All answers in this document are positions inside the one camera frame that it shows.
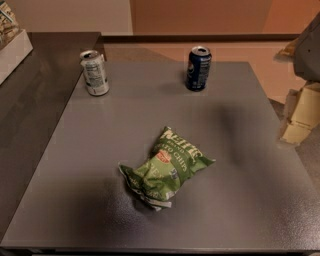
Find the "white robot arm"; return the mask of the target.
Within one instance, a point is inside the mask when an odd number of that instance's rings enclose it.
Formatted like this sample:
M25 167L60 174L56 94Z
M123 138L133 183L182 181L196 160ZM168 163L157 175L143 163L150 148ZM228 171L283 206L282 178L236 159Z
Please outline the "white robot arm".
M320 12L299 35L294 52L294 73L308 81L320 81Z

